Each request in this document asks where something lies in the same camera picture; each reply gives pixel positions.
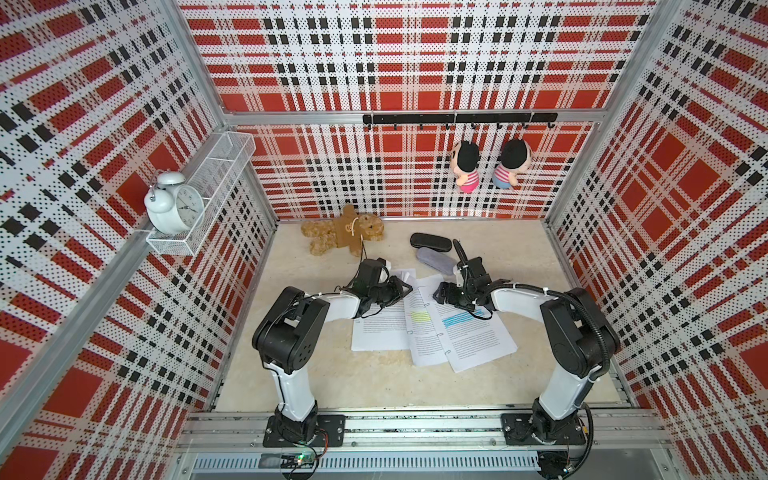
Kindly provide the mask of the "document with yellow highlight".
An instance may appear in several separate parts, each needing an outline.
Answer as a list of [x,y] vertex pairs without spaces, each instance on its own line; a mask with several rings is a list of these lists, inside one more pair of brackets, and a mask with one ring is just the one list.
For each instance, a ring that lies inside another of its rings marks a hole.
[[414,269],[396,270],[395,275],[412,287],[404,298],[406,337],[412,362],[417,367],[434,366],[448,361],[437,331],[418,289]]

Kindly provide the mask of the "white alarm clock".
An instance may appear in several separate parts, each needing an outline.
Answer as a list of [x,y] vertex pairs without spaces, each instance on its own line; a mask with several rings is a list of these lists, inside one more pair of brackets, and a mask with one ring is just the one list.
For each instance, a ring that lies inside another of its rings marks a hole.
[[149,219],[162,234],[187,232],[204,211],[200,192],[186,182],[181,172],[160,172],[144,197]]

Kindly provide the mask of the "green circuit board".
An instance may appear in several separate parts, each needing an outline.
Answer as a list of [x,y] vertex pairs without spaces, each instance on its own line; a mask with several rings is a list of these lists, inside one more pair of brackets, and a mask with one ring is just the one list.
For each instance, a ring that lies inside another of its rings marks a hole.
[[312,453],[264,453],[259,459],[258,468],[287,471],[313,469],[316,459]]

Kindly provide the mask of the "black hook rail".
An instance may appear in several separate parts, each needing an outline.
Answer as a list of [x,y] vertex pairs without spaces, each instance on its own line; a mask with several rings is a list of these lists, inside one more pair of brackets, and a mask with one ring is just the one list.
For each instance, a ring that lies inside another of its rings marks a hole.
[[557,112],[364,114],[364,125],[553,124]]

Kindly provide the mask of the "black glasses case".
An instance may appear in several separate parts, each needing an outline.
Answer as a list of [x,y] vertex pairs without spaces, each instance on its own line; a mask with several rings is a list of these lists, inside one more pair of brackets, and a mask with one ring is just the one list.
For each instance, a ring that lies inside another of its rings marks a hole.
[[417,232],[410,237],[410,245],[413,248],[428,248],[440,253],[447,253],[453,249],[452,241],[444,236]]

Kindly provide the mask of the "grey glasses case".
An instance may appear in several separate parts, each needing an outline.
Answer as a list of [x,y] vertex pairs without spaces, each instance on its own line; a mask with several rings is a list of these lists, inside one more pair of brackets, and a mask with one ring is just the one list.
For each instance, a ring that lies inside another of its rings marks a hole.
[[421,247],[416,252],[417,260],[445,276],[454,276],[457,271],[457,260],[443,252]]

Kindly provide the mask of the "brown teddy bear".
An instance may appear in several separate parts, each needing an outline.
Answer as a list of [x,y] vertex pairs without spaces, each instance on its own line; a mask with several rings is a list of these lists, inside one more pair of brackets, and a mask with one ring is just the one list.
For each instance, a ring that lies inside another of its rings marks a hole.
[[309,251],[314,256],[343,248],[353,256],[364,256],[366,242],[384,238],[384,223],[378,216],[358,213],[352,204],[347,204],[339,217],[303,222],[301,232],[310,239]]

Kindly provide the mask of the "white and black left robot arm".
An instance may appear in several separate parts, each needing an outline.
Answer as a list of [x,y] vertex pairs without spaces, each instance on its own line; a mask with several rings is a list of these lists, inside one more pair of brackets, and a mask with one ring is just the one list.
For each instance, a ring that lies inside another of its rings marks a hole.
[[325,431],[308,371],[324,325],[361,319],[372,306],[389,308],[412,291],[382,258],[362,260],[352,280],[334,292],[308,294],[293,286],[282,290],[251,341],[278,394],[266,446],[274,446],[278,440],[310,445]]

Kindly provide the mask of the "aluminium front rail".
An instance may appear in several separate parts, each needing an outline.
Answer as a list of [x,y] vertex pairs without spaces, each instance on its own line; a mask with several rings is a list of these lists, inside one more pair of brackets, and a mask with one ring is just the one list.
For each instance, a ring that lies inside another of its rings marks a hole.
[[[171,458],[171,479],[537,479],[565,462],[577,479],[682,479],[673,443],[649,410],[594,405],[584,446],[509,446],[505,407],[330,410],[346,417],[340,447],[262,446],[266,412],[194,414]],[[313,469],[259,469],[264,453],[312,453]]]

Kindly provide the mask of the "doll with pink striped shirt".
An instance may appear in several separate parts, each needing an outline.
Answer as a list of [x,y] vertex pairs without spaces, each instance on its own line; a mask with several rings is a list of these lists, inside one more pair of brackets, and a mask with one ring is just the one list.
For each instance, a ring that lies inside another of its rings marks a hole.
[[479,159],[479,147],[472,142],[462,140],[452,149],[450,169],[455,176],[457,187],[465,194],[472,193],[479,185]]

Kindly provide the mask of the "document with pink highlight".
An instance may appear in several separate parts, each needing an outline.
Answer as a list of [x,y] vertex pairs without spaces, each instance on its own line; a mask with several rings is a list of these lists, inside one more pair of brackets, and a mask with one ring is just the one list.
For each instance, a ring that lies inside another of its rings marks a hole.
[[393,271],[393,279],[377,287],[375,303],[362,318],[353,323],[351,350],[409,350],[406,313],[403,298],[412,291],[415,269]]

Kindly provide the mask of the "doll with blue trousers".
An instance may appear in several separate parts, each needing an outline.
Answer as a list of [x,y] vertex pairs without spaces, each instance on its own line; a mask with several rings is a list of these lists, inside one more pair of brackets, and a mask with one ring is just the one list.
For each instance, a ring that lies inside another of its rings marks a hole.
[[531,149],[522,139],[511,139],[502,147],[500,160],[493,172],[493,183],[501,189],[510,189],[519,184],[517,176],[530,169]]

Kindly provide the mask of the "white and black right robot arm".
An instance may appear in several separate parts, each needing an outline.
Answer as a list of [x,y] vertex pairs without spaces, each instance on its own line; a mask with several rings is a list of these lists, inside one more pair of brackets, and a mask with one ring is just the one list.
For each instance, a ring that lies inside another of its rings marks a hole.
[[520,440],[544,445],[576,441],[578,410],[593,384],[609,371],[611,358],[621,349],[619,336],[586,290],[558,292],[511,280],[493,281],[480,257],[468,258],[457,239],[453,246],[459,258],[459,282],[441,282],[432,294],[437,303],[478,320],[484,309],[541,320],[545,326],[556,366],[532,404],[530,426]]

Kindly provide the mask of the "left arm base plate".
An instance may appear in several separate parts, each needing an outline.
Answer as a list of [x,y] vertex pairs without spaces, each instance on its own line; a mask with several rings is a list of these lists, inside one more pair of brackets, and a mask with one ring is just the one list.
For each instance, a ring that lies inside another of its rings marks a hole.
[[340,447],[344,441],[346,417],[340,414],[310,414],[304,421],[282,415],[270,416],[262,446],[284,448],[309,445],[314,448]]

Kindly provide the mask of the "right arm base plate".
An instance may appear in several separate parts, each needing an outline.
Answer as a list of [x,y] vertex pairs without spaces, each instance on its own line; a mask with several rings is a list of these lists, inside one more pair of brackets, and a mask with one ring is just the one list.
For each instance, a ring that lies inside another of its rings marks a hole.
[[576,413],[553,420],[546,413],[509,413],[501,416],[502,431],[509,446],[584,446],[586,434]]

